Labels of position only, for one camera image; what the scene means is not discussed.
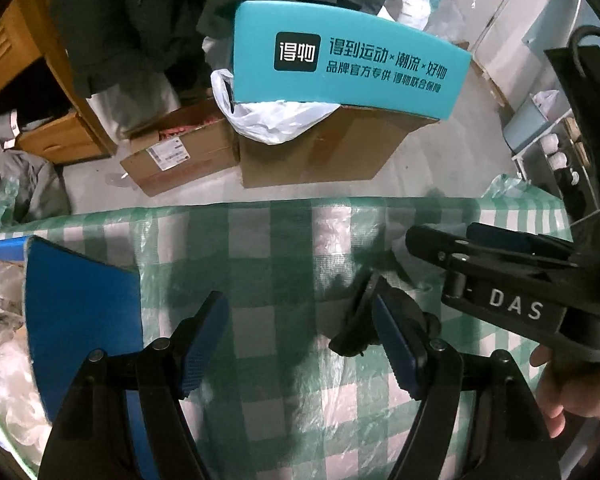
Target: clothing pile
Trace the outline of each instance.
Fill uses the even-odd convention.
[[[51,0],[51,16],[77,92],[89,98],[140,73],[164,72],[176,88],[191,84],[203,70],[203,38],[231,36],[243,1]],[[298,1],[377,14],[385,0]]]
[[[66,189],[54,166],[0,143],[0,229],[71,214]]]

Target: green checkered tablecloth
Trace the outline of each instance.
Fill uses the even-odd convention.
[[[145,343],[171,335],[210,290],[232,320],[186,419],[216,478],[384,479],[418,403],[401,391],[380,347],[343,358],[328,349],[362,269],[402,279],[391,242],[414,224],[480,221],[570,239],[562,203],[531,188],[518,198],[351,198],[127,209],[55,218],[1,232],[35,234],[91,258],[137,268]],[[508,349],[535,383],[532,342],[439,301],[457,350]],[[470,400],[463,398],[441,478],[456,471]]]

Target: human hand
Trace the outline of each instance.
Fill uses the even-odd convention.
[[[551,438],[562,433],[565,424],[564,412],[579,416],[595,416],[600,420],[600,372],[582,375],[564,384],[558,384],[552,371],[552,351],[538,346],[529,363],[533,367],[548,363],[536,390],[536,402],[542,412]]]

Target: cardboard box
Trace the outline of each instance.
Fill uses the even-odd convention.
[[[180,126],[187,126],[184,133],[172,131]],[[148,196],[232,168],[240,160],[237,135],[213,99],[171,112],[130,137],[132,154],[120,164]]]
[[[240,136],[244,187],[368,180],[408,133],[434,119],[343,106],[293,140],[268,146]]]
[[[261,0],[235,15],[238,103],[338,103],[446,119],[470,60],[440,38],[350,9]]]

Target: concrete floor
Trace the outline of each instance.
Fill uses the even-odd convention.
[[[502,138],[498,105],[469,70],[454,112],[409,134],[373,180],[244,189],[240,168],[221,171],[149,198],[115,158],[64,168],[74,214],[134,206],[199,205],[343,196],[478,197],[500,173],[516,174]]]

